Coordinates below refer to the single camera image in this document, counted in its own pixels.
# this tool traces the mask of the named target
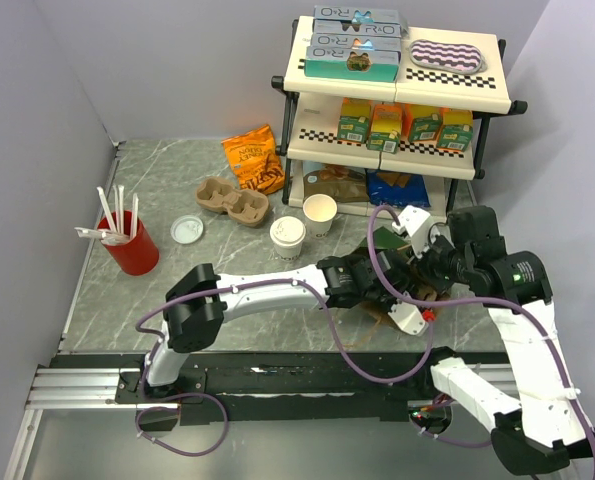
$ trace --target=snack bag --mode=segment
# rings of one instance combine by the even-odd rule
[[[284,186],[286,174],[275,154],[275,137],[270,125],[227,138],[221,144],[240,188],[269,195]]]

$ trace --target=shelf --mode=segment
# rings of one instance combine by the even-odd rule
[[[337,140],[341,97],[303,93],[288,144],[288,158],[312,162],[379,168],[380,152],[366,145]]]
[[[474,75],[460,75],[419,67],[408,55],[410,43],[419,39],[475,45],[484,55],[487,68]],[[397,76],[396,102],[508,113],[511,101],[495,35],[411,27],[410,36],[403,43],[404,61]]]
[[[438,150],[434,142],[408,143],[402,140],[399,152],[381,154],[379,168],[459,180],[472,180],[475,177],[472,145],[465,152],[457,153]]]
[[[446,188],[444,179],[439,177],[424,177],[426,184],[426,192],[428,194],[428,201],[430,208],[426,208],[434,217],[435,221],[446,220]],[[300,161],[293,164],[293,180],[290,189],[290,197],[288,198],[288,205],[291,207],[301,208],[304,204],[304,170],[303,164]],[[375,206],[370,202],[352,202],[352,203],[338,203],[337,211],[348,215],[369,216],[373,213]],[[379,218],[390,218],[387,212],[379,213]]]
[[[508,113],[510,109],[511,101],[495,35],[410,27],[410,36],[403,41],[402,63],[396,82],[363,82],[307,77],[304,74],[304,59],[312,36],[312,25],[313,17],[299,17],[284,76],[284,89],[287,91],[501,114]],[[410,60],[407,48],[411,41],[421,38],[475,45],[484,54],[488,68],[478,74],[460,75],[418,67]]]
[[[472,180],[475,176],[471,148],[464,153],[452,153],[437,150],[429,143],[402,141],[400,151],[389,154],[337,140],[341,102],[341,97],[330,95],[299,96],[288,158],[462,180]]]

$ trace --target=gray marble countertop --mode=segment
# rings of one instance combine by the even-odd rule
[[[98,242],[92,249],[73,315],[62,343],[63,351],[147,350],[150,335],[135,331],[137,319],[159,306],[165,293],[193,266],[213,263],[217,273],[257,274],[292,270],[327,255],[350,253],[365,237],[367,218],[338,215],[328,237],[307,239],[301,256],[286,262],[277,258],[268,234],[275,218],[299,209],[281,203],[281,193],[269,198],[272,213],[251,229],[202,210],[194,201],[201,181],[211,175],[234,179],[221,144],[216,140],[134,140],[119,152],[115,182],[126,186],[126,196],[139,194],[140,217],[160,251],[154,270],[140,277],[123,273]],[[465,182],[460,182],[456,206],[470,205]],[[197,215],[204,222],[202,238],[180,245],[170,226],[181,215]],[[455,287],[452,295],[464,296]],[[411,337],[375,320],[359,308],[335,311],[337,329],[351,349],[361,351],[421,352],[426,339]],[[151,324],[159,326],[161,317]],[[458,351],[503,351],[503,344],[483,307],[467,305],[444,309],[435,327],[435,345]],[[223,325],[212,350],[326,351],[335,346],[321,311],[283,310],[251,315]]]

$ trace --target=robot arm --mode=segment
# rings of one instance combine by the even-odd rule
[[[523,306],[548,332],[561,353],[554,324],[552,292],[543,264],[530,252],[506,253],[492,209],[472,207],[448,216],[449,240],[440,235],[430,215],[406,208],[393,229],[410,236],[412,248],[378,254],[386,278],[400,292],[415,291],[420,281],[438,293],[454,283],[467,285],[477,297],[505,299]],[[164,344],[148,371],[150,387],[172,384],[191,352],[210,346],[223,322],[269,310],[313,308],[317,301],[298,284],[263,285],[244,291],[236,285],[264,280],[307,282],[329,307],[351,308],[370,300],[402,321],[412,334],[423,331],[421,315],[385,290],[368,258],[327,257],[316,265],[290,272],[255,276],[216,275],[212,265],[195,267],[167,294],[166,300],[211,289],[204,296],[164,311]],[[552,472],[571,458],[591,456],[589,443],[571,400],[578,391],[565,389],[548,345],[523,315],[489,308],[508,352],[519,400],[503,394],[472,372],[454,352],[429,365],[434,387],[461,403],[491,433],[504,466],[516,475]]]
[[[435,288],[463,283],[478,297],[523,306],[538,319],[563,359],[543,264],[530,252],[506,253],[492,209],[451,213],[448,228],[454,245],[435,231],[430,215],[420,209],[405,209],[393,228],[411,236],[414,264]],[[498,457],[515,475],[552,472],[567,466],[570,458],[590,456],[586,434],[571,406],[579,391],[564,388],[546,339],[524,315],[504,308],[488,312],[508,353],[519,401],[481,379],[454,352],[431,366],[435,388],[458,401],[491,433]]]
[[[410,287],[406,265],[398,254],[387,250],[380,252],[379,261],[389,280],[400,291]],[[316,265],[288,272],[249,276],[216,275],[211,264],[198,265],[166,294],[167,301],[208,289],[226,291],[165,310],[162,326],[165,341],[152,360],[147,376],[148,385],[160,387],[174,383],[188,355],[212,345],[224,322],[271,310],[317,307],[314,296],[298,285],[284,283],[246,290],[236,287],[277,279],[308,283],[326,300],[329,307],[352,308],[366,300],[383,305],[386,311],[396,307],[395,299],[382,287],[370,261],[359,255],[327,257]],[[401,312],[406,310],[398,306],[398,311],[403,315]],[[409,311],[406,312],[406,319],[416,318]]]

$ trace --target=light purple wall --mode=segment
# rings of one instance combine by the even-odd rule
[[[0,478],[56,350],[113,149],[36,6],[0,0]]]
[[[508,84],[528,112],[493,120],[475,191],[497,210],[509,248],[544,260],[573,381],[595,423],[595,2],[551,0]]]
[[[277,135],[290,25],[313,0],[35,0],[113,140]],[[495,33],[519,54],[548,0],[345,1],[411,25]]]

